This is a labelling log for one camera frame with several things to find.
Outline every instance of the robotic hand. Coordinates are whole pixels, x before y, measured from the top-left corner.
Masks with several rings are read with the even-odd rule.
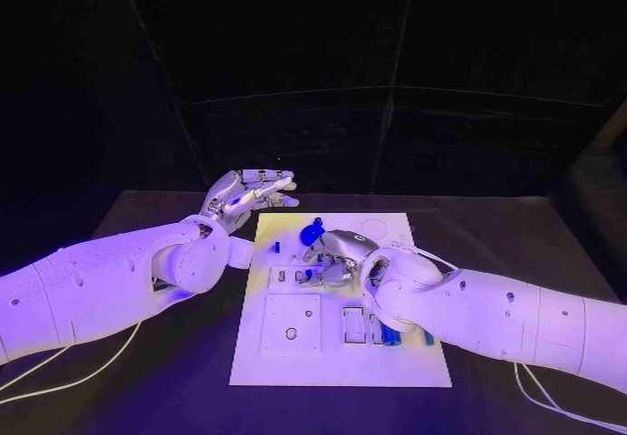
[[[319,254],[328,269],[300,285],[342,286],[359,275],[364,305],[392,329],[408,333],[418,324],[475,353],[627,393],[627,306],[457,269],[414,246],[379,248],[351,231],[328,231],[303,259]],[[427,257],[453,271],[441,273]]]
[[[227,264],[248,268],[253,243],[230,233],[253,209],[294,207],[289,171],[230,172],[199,215],[59,249],[0,277],[0,364],[85,343],[207,292]]]

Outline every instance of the white robotic arm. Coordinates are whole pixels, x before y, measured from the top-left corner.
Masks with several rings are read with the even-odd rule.
[[[230,172],[199,215],[59,249],[0,277],[0,364],[121,331],[207,292],[227,264],[248,268],[253,243],[230,233],[250,210],[297,206],[289,171]]]
[[[329,231],[313,251],[359,273],[364,303],[392,329],[410,332],[418,324],[475,353],[574,373],[627,393],[627,306],[473,270],[443,274],[413,246],[372,244],[356,233]],[[335,267],[316,283],[336,275]]]

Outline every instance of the white board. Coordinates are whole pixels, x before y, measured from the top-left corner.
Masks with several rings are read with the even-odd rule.
[[[359,319],[358,280],[345,288],[299,288],[294,274],[319,267],[316,260],[309,265],[300,261],[307,249],[300,231],[317,217],[326,230],[355,231],[381,247],[392,241],[413,243],[404,213],[260,215],[230,384],[452,387],[440,341],[427,345],[420,328],[401,335],[400,346],[381,345],[368,309]],[[364,333],[367,342],[355,343]]]

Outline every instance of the table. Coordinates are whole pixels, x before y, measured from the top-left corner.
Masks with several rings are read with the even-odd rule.
[[[297,197],[303,212],[407,212],[416,245],[457,266],[617,300],[545,198]],[[170,223],[202,200],[202,193],[126,191],[94,236]],[[253,240],[257,222],[254,215],[235,235]],[[509,362],[447,344],[452,389],[231,387],[245,280],[247,271],[228,268],[211,292],[149,319],[88,382],[0,406],[0,433],[610,433],[524,398]],[[72,348],[2,397],[83,378],[129,334]],[[8,364],[0,384],[42,359],[29,355]],[[535,373],[568,410],[627,424],[617,391],[550,369]]]

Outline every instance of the black background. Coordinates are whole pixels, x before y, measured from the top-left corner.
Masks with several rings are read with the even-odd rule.
[[[545,195],[626,94],[626,6],[6,5],[3,270],[124,189]]]

